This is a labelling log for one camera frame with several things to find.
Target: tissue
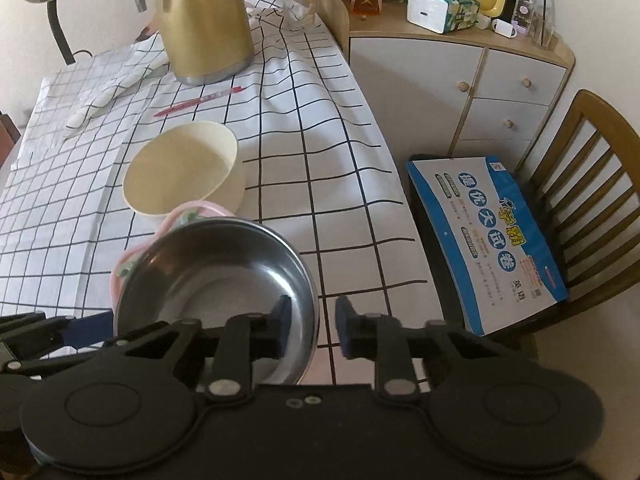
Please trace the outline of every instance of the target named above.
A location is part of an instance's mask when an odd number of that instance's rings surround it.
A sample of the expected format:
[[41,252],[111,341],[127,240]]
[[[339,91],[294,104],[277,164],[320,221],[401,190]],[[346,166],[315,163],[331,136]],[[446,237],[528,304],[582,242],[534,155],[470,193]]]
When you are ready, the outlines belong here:
[[443,34],[473,27],[479,10],[477,0],[409,0],[406,18],[419,27]]

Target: metal pot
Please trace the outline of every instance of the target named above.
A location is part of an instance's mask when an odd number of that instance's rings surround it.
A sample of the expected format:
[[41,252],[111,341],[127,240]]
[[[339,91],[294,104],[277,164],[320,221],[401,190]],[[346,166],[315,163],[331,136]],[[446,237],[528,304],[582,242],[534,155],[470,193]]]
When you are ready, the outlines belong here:
[[[286,354],[255,362],[254,382],[294,384],[302,377],[318,338],[318,295],[302,259],[279,234],[232,216],[207,218],[166,234],[161,228],[155,241],[134,250],[140,252],[122,292],[112,287],[117,334],[158,320],[198,318],[203,328],[223,326],[237,314],[270,312],[286,294],[292,306]],[[116,282],[122,268],[114,269]]]

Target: checkered tablecloth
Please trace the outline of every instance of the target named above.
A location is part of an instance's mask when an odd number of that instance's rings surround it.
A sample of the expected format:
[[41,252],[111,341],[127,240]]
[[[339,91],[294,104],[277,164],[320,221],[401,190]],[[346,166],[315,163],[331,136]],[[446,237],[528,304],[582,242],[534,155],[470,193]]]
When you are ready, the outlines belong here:
[[[65,140],[60,124],[145,43],[78,62],[43,81],[23,150],[0,200],[2,314],[42,310],[88,316],[111,307],[109,273],[122,252],[151,236],[127,207],[122,180],[149,140],[192,120],[226,124],[239,141],[247,190],[238,216],[281,233],[316,280],[319,349],[306,380],[370,381],[372,364],[337,347],[334,302],[383,312],[406,326],[442,313],[418,234],[382,134],[338,46],[315,28],[282,28],[275,0],[246,0],[256,57],[230,80],[176,81],[147,73]],[[229,97],[164,118],[158,110],[242,86]]]

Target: kettle base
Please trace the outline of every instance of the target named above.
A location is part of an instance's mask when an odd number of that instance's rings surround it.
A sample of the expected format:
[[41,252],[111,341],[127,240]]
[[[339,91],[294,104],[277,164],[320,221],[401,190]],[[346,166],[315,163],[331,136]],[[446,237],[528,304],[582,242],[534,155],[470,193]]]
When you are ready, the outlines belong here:
[[242,72],[245,68],[247,68],[252,60],[254,59],[254,53],[249,54],[242,61],[235,63],[231,66],[223,68],[222,70],[218,70],[217,72],[212,72],[206,75],[198,75],[198,76],[178,76],[175,75],[175,78],[182,84],[188,86],[203,86],[209,85],[212,83],[217,83],[219,81],[225,80],[233,75],[236,75],[238,72]]

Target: lamp stand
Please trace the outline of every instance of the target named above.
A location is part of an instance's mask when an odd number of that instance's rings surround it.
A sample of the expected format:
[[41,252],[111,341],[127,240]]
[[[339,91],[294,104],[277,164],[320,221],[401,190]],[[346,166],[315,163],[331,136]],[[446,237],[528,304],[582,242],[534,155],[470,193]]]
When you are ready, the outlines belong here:
[[73,65],[73,63],[76,62],[76,58],[74,58],[69,44],[66,41],[65,33],[62,32],[62,27],[60,26],[60,20],[58,19],[58,0],[49,0],[47,2],[47,16],[49,17],[49,27],[51,27],[53,38],[58,44],[60,54],[62,54],[66,64]]

